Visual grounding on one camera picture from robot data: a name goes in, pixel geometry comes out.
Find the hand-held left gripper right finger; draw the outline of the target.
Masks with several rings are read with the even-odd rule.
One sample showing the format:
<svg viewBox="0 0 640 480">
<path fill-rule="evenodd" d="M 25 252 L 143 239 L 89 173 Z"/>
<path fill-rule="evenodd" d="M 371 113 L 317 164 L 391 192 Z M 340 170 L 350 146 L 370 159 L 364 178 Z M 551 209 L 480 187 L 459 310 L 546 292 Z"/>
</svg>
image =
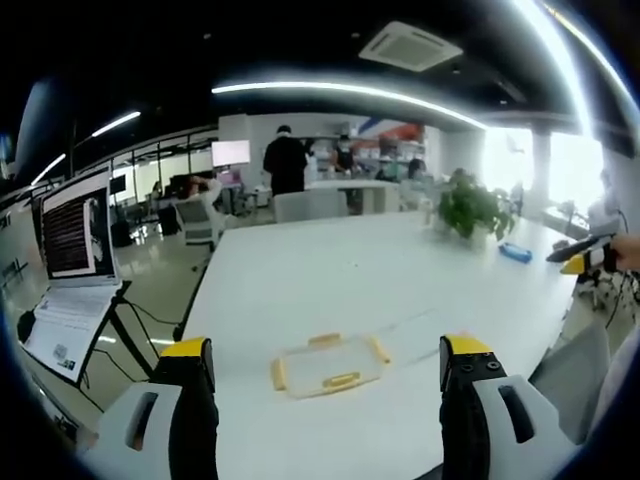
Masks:
<svg viewBox="0 0 640 480">
<path fill-rule="evenodd" d="M 557 409 L 468 335 L 440 338 L 443 479 L 553 479 L 576 445 Z"/>
</svg>

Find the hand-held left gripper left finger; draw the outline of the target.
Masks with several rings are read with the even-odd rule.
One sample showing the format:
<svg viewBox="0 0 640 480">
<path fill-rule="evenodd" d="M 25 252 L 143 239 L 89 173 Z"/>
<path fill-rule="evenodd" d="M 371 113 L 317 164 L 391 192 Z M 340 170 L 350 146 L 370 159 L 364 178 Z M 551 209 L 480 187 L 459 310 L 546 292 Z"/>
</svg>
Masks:
<svg viewBox="0 0 640 480">
<path fill-rule="evenodd" d="M 211 340 L 183 340 L 104 412 L 82 459 L 100 479 L 216 479 L 218 425 Z"/>
</svg>

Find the person's right hand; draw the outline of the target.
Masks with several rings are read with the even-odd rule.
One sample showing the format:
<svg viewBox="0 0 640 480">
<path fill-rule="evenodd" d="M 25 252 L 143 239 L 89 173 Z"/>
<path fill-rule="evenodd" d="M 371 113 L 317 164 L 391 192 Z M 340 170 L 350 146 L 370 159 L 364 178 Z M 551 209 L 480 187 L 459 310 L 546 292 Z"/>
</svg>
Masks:
<svg viewBox="0 0 640 480">
<path fill-rule="evenodd" d="M 639 235 L 618 234 L 613 237 L 611 246 L 617 252 L 616 266 L 618 270 L 640 270 Z"/>
</svg>

